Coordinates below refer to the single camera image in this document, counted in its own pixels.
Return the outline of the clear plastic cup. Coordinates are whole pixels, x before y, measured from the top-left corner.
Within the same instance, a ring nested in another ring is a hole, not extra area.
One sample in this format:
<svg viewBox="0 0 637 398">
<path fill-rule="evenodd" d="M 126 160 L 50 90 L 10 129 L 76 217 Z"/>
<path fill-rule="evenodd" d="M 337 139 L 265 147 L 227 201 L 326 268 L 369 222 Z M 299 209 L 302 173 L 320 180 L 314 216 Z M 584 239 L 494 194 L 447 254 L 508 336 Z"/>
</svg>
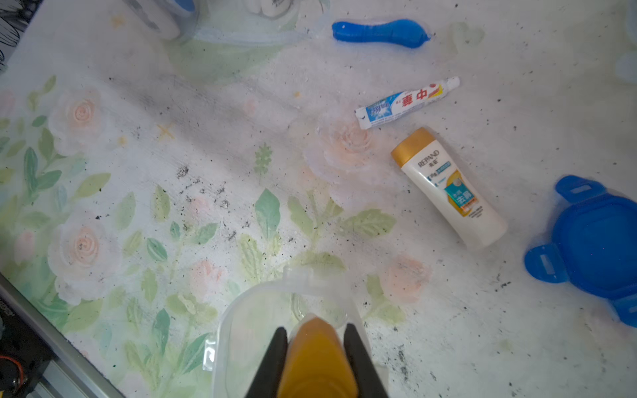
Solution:
<svg viewBox="0 0 637 398">
<path fill-rule="evenodd" d="M 193 37 L 232 46 L 287 46 L 318 36 L 330 1 L 208 1 Z"/>
<path fill-rule="evenodd" d="M 347 274 L 286 267 L 277 280 L 239 295 L 222 315 L 216 336 L 205 342 L 203 367 L 212 373 L 211 395 L 245 397 L 275 330 L 287 331 L 290 346 L 300 325 L 314 317 L 331 324 L 342 345 L 346 326 L 354 324 L 371 358 Z M 373 365 L 388 392 L 388 371 Z"/>
<path fill-rule="evenodd" d="M 199 6 L 193 0 L 124 0 L 134 15 L 162 40 L 189 35 L 196 26 Z"/>
</svg>

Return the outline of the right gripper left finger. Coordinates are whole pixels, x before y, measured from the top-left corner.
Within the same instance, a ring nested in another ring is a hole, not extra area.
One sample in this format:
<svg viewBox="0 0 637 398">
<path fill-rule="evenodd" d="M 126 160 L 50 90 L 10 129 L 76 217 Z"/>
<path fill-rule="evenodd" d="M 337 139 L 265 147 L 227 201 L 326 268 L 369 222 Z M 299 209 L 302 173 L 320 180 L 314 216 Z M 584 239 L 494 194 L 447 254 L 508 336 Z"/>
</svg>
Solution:
<svg viewBox="0 0 637 398">
<path fill-rule="evenodd" d="M 276 398 L 285 368 L 289 341 L 283 327 L 275 330 L 245 398 Z"/>
</svg>

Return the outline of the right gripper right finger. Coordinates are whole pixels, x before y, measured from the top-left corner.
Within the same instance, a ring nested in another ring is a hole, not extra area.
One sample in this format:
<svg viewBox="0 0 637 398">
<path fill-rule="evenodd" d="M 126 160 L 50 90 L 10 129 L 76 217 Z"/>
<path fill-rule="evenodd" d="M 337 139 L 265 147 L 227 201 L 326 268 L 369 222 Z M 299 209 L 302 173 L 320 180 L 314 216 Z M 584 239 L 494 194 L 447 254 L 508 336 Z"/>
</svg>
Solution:
<svg viewBox="0 0 637 398">
<path fill-rule="evenodd" d="M 373 365 L 368 350 L 352 323 L 345 328 L 343 346 L 358 387 L 358 397 L 388 398 L 386 388 Z"/>
</svg>

